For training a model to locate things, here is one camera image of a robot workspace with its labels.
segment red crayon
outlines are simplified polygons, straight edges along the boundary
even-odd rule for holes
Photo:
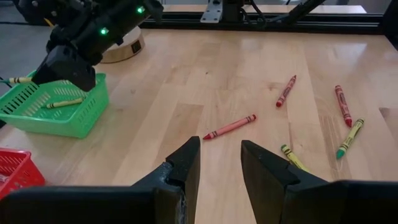
[[[293,76],[290,79],[284,91],[282,92],[282,94],[280,95],[278,101],[276,102],[276,107],[280,107],[284,104],[286,97],[289,94],[290,90],[293,88],[295,82],[296,82],[296,76]]]
[[[215,137],[218,137],[218,136],[220,136],[222,134],[227,133],[228,131],[232,131],[232,130],[234,130],[234,129],[242,126],[242,125],[248,124],[248,123],[250,123],[250,122],[252,122],[252,121],[254,121],[256,119],[257,119],[257,117],[254,114],[251,115],[251,116],[247,116],[247,117],[245,117],[243,119],[240,119],[239,121],[233,122],[232,124],[229,124],[229,125],[227,125],[227,126],[225,126],[223,128],[220,128],[217,131],[212,131],[212,132],[208,133],[203,139],[204,140],[213,139]]]
[[[344,121],[348,127],[352,127],[353,119],[351,118],[351,115],[349,113],[346,98],[344,97],[343,89],[341,88],[341,86],[337,85],[335,87],[335,92],[336,92],[338,104],[340,105],[341,113],[343,114],[343,117],[344,117]]]

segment red basket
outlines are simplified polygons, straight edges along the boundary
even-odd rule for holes
[[[0,182],[0,199],[13,190],[44,185],[44,177],[30,155],[26,151],[0,148],[0,174],[8,176],[5,182]]]

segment green led light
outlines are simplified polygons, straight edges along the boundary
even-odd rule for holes
[[[106,34],[108,34],[108,32],[109,32],[109,30],[108,30],[106,27],[102,28],[102,29],[99,31],[99,33],[100,33],[101,35],[106,35]]]
[[[145,11],[144,6],[138,7],[138,9],[137,9],[137,12],[138,12],[139,14],[142,14],[144,11]]]

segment plastic basket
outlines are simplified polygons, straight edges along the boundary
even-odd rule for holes
[[[82,96],[86,98],[79,105],[42,108],[49,103]],[[14,86],[0,98],[0,119],[24,131],[84,138],[108,103],[103,73],[96,74],[96,86],[88,93],[66,80],[40,86],[23,83]]]
[[[0,174],[8,176],[0,182],[0,199],[13,190],[44,185],[43,175],[30,159],[30,152],[0,148]]]

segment green basket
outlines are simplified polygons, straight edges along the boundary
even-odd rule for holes
[[[49,103],[82,96],[86,98],[78,105],[42,108]],[[96,74],[96,86],[88,93],[66,80],[40,86],[34,83],[17,84],[0,98],[0,119],[24,131],[84,138],[108,103],[103,73]]]

